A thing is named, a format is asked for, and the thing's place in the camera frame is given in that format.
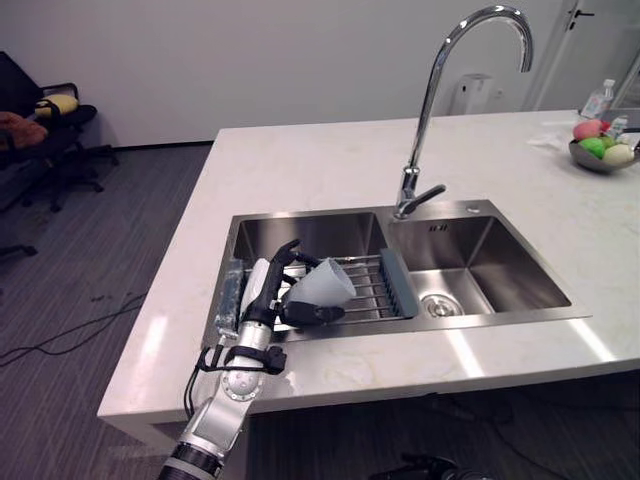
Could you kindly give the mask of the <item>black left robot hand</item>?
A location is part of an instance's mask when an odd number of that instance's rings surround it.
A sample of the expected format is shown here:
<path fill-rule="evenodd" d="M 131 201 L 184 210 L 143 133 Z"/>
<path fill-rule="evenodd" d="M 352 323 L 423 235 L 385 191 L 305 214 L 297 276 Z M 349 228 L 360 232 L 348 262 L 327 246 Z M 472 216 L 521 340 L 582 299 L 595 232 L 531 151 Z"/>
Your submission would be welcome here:
<path fill-rule="evenodd" d="M 278 291 L 283 281 L 291 286 L 296 284 L 295 280 L 284 273 L 288 265 L 294 261 L 302 261 L 313 267 L 320 264 L 315 257 L 297 251 L 299 244 L 300 240 L 294 239 L 277 250 L 269 261 L 266 277 L 257 297 L 249 302 L 240 315 L 240 323 L 254 321 L 273 329 L 275 320 L 279 317 L 283 324 L 301 328 L 326 325 L 346 316 L 346 311 L 341 306 L 324 307 L 301 301 L 283 304 L 278 300 Z"/>

